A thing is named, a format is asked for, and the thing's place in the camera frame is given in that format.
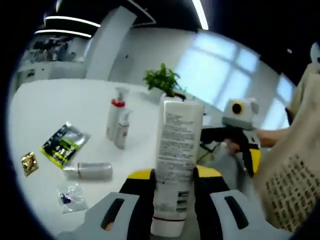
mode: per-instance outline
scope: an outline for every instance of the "plastic packaging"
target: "plastic packaging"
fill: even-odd
[[[89,134],[80,132],[69,122],[66,122],[44,143],[40,151],[62,169],[89,138]]]
[[[156,145],[156,191],[151,233],[179,237],[187,217],[187,201],[200,144],[204,105],[163,98]]]
[[[79,162],[75,166],[65,166],[63,173],[68,179],[107,180],[112,177],[113,169],[108,162]]]
[[[106,137],[110,141],[115,138],[116,127],[118,125],[119,117],[125,108],[125,95],[128,90],[124,87],[116,87],[117,97],[111,100],[110,110],[106,123]]]
[[[82,189],[77,182],[64,182],[58,186],[58,202],[64,214],[86,210]]]
[[[118,126],[115,130],[114,135],[114,145],[118,149],[124,149],[126,144],[126,139],[128,135],[128,129],[129,129],[129,115],[131,114],[131,110],[125,110],[119,119]]]

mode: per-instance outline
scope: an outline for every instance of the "lotion tube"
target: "lotion tube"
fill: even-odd
[[[156,191],[151,233],[179,237],[187,217],[187,201],[197,162],[204,105],[163,98],[156,145]]]

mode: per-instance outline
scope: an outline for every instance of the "small plastic bag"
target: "small plastic bag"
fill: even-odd
[[[82,188],[77,182],[64,182],[58,186],[58,201],[64,214],[86,210]]]

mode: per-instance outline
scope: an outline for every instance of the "white table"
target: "white table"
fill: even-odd
[[[126,106],[133,113],[125,150],[117,149],[105,137],[115,87],[130,90]],[[91,135],[71,162],[108,162],[113,167],[109,182],[79,181],[86,203],[92,207],[110,192],[118,192],[130,173],[155,167],[159,106],[140,94],[147,92],[142,86],[89,79],[40,80],[18,89],[8,118],[12,161],[26,202],[50,233],[74,230],[83,223],[85,211],[62,213],[57,186],[66,178],[40,147],[66,121]],[[28,152],[35,153],[39,169],[25,177],[21,157]]]

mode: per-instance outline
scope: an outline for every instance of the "person's hand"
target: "person's hand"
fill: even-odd
[[[240,146],[237,143],[234,143],[230,139],[225,139],[224,142],[226,143],[229,154],[233,155],[240,152]]]

